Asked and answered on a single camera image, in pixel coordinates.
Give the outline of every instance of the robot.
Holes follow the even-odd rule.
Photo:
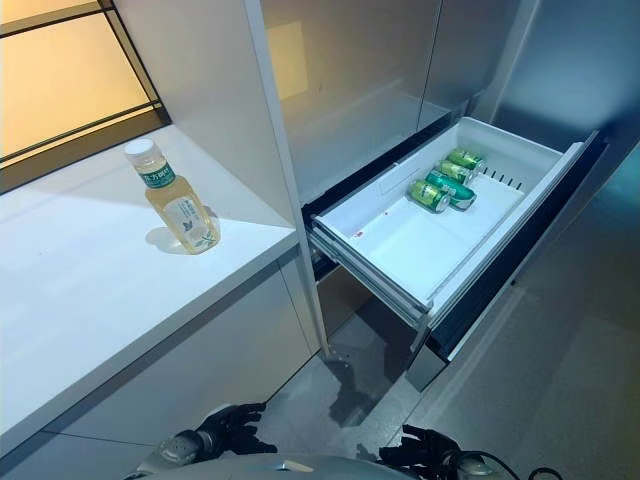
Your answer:
[[[164,440],[135,471],[123,480],[519,480],[494,455],[463,451],[449,437],[411,425],[397,447],[380,448],[376,463],[306,454],[280,454],[260,441],[257,427],[264,403],[228,405],[212,412],[195,430],[184,430]],[[236,456],[220,458],[225,452]],[[502,467],[494,470],[484,459]],[[558,472],[542,467],[529,475],[562,480]]]

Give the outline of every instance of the window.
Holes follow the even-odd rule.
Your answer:
[[[0,193],[170,123],[111,0],[1,4]]]

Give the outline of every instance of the window frame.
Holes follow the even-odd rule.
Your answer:
[[[97,0],[5,23],[0,25],[0,39],[90,15],[105,16],[148,102],[0,157],[0,194],[172,123],[112,0]],[[46,148],[57,142],[62,143]]]

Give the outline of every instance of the beverage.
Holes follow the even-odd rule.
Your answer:
[[[415,201],[435,213],[442,212],[449,205],[450,196],[439,188],[417,180],[409,187],[409,195]]]
[[[473,178],[473,172],[468,168],[461,167],[448,160],[443,160],[436,166],[436,170],[444,173],[447,177],[453,178],[462,185],[467,185]]]
[[[133,140],[124,152],[147,185],[147,200],[189,253],[204,252],[218,243],[220,232],[200,199],[189,182],[173,172],[153,140]]]
[[[451,196],[449,203],[460,210],[469,208],[476,199],[476,194],[473,190],[436,170],[429,172],[429,175],[425,178],[425,182],[448,193]]]
[[[482,157],[470,152],[469,150],[465,150],[464,148],[456,148],[452,150],[447,156],[447,160],[476,172],[481,168],[484,168],[486,164]]]

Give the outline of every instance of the refrigerator drawer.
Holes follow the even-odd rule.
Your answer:
[[[487,162],[469,184],[477,199],[466,211],[432,213],[407,196],[407,187],[457,146]],[[575,143],[562,153],[463,118],[315,215],[310,240],[419,333],[417,349],[541,208],[585,146]]]

